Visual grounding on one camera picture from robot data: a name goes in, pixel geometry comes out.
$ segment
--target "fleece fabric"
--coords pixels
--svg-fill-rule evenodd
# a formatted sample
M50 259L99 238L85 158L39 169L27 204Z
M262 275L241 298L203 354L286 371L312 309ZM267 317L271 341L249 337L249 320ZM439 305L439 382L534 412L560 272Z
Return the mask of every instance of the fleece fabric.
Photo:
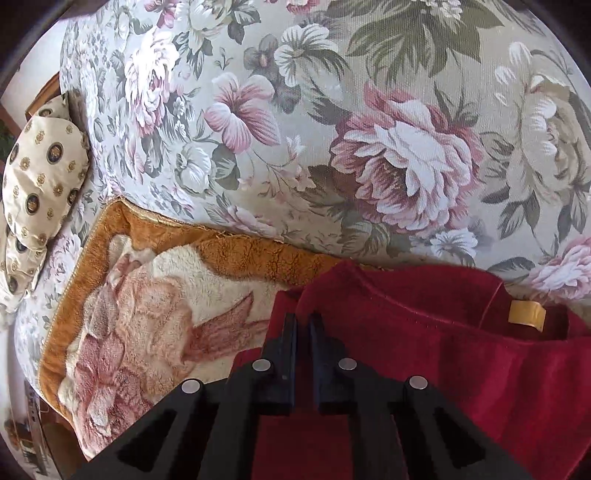
M279 293L267 338L288 312L300 330L320 312L352 358L385 377L426 377L536 480L566 479L591 443L591 332L565 307L547 308L543 332L508 323L511 301L479 270L344 262ZM243 352L235 365L256 355ZM298 358L295 412L260 421L254 480L352 478L347 419L314 412L309 362Z

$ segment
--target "black oval medallion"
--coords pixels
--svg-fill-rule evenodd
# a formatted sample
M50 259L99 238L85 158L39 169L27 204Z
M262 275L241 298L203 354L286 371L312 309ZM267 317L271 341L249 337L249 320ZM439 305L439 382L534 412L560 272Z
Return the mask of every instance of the black oval medallion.
M78 189L71 189L70 193L68 194L68 205L72 206L74 204L76 195L78 195Z
M17 279L14 278L12 275L8 277L8 291L10 293L15 293L18 290L18 282Z
M23 254L24 252L26 252L26 251L28 250L28 248L27 248L27 247L25 247L25 246L24 246L22 243L20 243L20 242L18 241L18 238L16 239L16 242L17 242L17 243L16 243L16 246L17 246L17 251L18 251L20 254Z
M47 161L52 165L55 165L57 162L59 162L63 156L64 146L59 142L55 142L47 150Z
M31 193L27 197L27 201L25 202L25 207L26 207L27 213L29 215L35 215L37 213L37 211L39 210L39 197L36 194Z
M10 152L10 157L8 157L8 163L12 163L17 159L18 155L18 143L14 144L12 151Z

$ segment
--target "yellow label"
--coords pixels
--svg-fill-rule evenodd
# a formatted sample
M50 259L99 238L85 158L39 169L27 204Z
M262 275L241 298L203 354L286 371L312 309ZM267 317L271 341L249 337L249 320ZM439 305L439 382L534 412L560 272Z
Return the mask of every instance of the yellow label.
M544 330L545 308L536 301L513 300L509 310L509 323L529 325L539 332Z

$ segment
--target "metal screw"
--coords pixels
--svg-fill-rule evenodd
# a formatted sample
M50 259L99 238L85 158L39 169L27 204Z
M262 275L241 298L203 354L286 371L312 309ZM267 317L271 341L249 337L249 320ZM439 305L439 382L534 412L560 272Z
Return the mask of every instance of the metal screw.
M420 375L415 375L414 377L411 377L408 383L415 390L425 390L425 388L427 388L427 385L429 385L427 379L425 377L421 377Z
M187 381L183 382L183 386L181 387L181 389L185 393L189 393L189 394L199 391L200 388L201 388L201 383L199 383L197 380L187 380Z
M352 358L341 358L339 360L339 368L341 370L355 370L357 368L357 362Z
M252 363L252 369L257 372L266 372L271 368L271 362L266 358L259 358Z

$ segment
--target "floral fabric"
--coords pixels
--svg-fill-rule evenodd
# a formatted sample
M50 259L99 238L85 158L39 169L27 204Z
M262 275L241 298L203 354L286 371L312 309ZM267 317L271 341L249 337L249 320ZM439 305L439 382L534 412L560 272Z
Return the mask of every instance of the floral fabric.
M121 194L184 222L383 266L470 265L516 294L591 303L591 89L502 0L112 0L70 22L60 74L94 162L47 278L67 281ZM62 285L19 312L34 384Z

